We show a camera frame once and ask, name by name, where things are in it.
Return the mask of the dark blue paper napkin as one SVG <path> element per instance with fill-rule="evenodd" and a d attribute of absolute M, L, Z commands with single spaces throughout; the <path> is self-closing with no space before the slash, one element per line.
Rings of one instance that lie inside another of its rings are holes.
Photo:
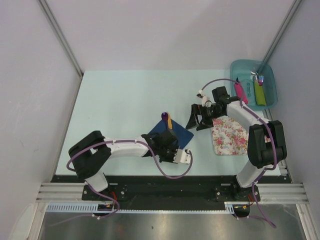
<path fill-rule="evenodd" d="M 172 123 L 172 130 L 177 136 L 178 146 L 180 149 L 184 149 L 188 143 L 192 140 L 194 134 L 187 129 L 185 129 L 182 125 L 175 122 L 174 120 L 171 120 Z M 168 124 L 164 122 L 163 120 L 159 121 L 155 127 L 149 132 L 149 134 L 155 134 L 155 133 L 162 133 L 164 130 L 166 130 L 168 127 Z"/>

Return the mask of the gold knife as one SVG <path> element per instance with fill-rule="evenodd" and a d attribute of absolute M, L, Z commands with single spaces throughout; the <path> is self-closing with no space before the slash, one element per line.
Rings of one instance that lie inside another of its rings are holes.
<path fill-rule="evenodd" d="M 168 129 L 172 130 L 173 129 L 173 123 L 172 119 L 169 113 L 167 113 L 167 127 Z"/>

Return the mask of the purple spoon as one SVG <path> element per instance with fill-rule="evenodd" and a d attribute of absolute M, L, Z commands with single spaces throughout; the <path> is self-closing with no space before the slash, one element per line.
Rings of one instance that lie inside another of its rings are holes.
<path fill-rule="evenodd" d="M 168 123 L 167 123 L 168 115 L 167 115 L 167 113 L 168 113 L 168 112 L 163 112 L 163 113 L 161 114 L 161 119 L 162 119 L 162 121 L 164 122 L 166 129 L 168 129 Z"/>

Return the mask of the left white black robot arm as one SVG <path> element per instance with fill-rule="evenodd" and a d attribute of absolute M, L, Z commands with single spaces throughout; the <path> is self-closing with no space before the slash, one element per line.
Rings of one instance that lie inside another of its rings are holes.
<path fill-rule="evenodd" d="M 68 151 L 70 160 L 66 167 L 78 179 L 93 188 L 100 200 L 110 196 L 111 188 L 102 171 L 109 159 L 121 157 L 159 157 L 160 162 L 179 163 L 181 149 L 176 134 L 167 129 L 162 133 L 142 134 L 135 139 L 105 140 L 98 130 L 91 132 Z"/>

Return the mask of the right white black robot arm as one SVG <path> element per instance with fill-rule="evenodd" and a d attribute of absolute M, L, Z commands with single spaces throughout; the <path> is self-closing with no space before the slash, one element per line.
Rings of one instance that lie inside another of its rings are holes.
<path fill-rule="evenodd" d="M 254 193 L 254 186 L 266 171 L 276 168 L 287 157 L 283 125 L 280 121 L 260 118 L 238 96 L 230 96 L 224 86 L 212 90 L 211 102 L 201 91 L 201 104 L 192 104 L 186 129 L 197 131 L 212 128 L 214 119 L 223 116 L 238 122 L 248 133 L 248 162 L 235 176 L 230 185 L 230 194 L 242 201 Z"/>

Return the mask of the green rolled napkin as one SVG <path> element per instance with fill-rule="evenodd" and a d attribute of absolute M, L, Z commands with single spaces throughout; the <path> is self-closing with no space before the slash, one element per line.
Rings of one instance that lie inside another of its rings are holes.
<path fill-rule="evenodd" d="M 263 87 L 259 85 L 256 81 L 254 82 L 254 92 L 255 92 L 255 100 L 258 106 L 266 106 L 266 98 L 264 94 Z"/>

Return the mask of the floral cloth mat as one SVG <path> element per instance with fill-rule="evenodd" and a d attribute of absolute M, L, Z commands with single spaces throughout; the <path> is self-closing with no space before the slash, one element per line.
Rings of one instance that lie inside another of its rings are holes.
<path fill-rule="evenodd" d="M 233 118 L 220 117 L 212 120 L 213 149 L 216 155 L 247 155 L 248 132 Z"/>

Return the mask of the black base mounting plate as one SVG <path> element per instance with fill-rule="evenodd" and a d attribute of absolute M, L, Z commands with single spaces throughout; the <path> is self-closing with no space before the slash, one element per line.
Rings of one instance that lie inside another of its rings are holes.
<path fill-rule="evenodd" d="M 107 189 L 96 194 L 84 185 L 80 190 L 82 201 L 116 200 L 121 210 L 132 211 L 214 211 L 224 202 L 260 200 L 262 186 L 254 193 L 234 199 L 231 183 L 234 176 L 185 176 L 170 180 L 163 176 L 109 176 Z"/>

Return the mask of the teal plastic bin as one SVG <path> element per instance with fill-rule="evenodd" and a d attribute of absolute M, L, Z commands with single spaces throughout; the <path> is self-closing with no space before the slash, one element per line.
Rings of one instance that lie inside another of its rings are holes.
<path fill-rule="evenodd" d="M 257 105 L 255 98 L 254 82 L 257 82 L 257 75 L 264 76 L 263 91 L 266 106 Z M 272 68 L 262 61 L 238 59 L 230 65 L 230 78 L 238 78 L 248 99 L 249 108 L 254 111 L 263 111 L 273 108 L 278 103 L 278 95 L 275 77 Z"/>

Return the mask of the iridescent fork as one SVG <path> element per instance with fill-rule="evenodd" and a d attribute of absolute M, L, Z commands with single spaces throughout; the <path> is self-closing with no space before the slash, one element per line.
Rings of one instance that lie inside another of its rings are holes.
<path fill-rule="evenodd" d="M 256 81 L 257 81 L 257 83 L 258 83 L 259 86 L 261 86 L 261 87 L 263 86 L 263 84 L 264 84 L 264 79 L 265 79 L 265 78 L 264 78 L 263 75 L 257 75 L 257 76 L 256 76 Z"/>

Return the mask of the aluminium rail frame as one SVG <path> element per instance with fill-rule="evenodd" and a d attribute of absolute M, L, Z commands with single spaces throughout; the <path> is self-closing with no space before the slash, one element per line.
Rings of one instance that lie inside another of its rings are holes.
<path fill-rule="evenodd" d="M 115 215 L 96 220 L 83 201 L 84 184 L 72 176 L 43 183 L 37 200 L 47 203 L 39 232 L 41 240 L 312 240 L 309 202 L 304 186 L 292 183 L 281 163 L 258 182 L 261 201 L 247 219 L 236 219 L 232 202 L 208 198 L 134 197 Z"/>

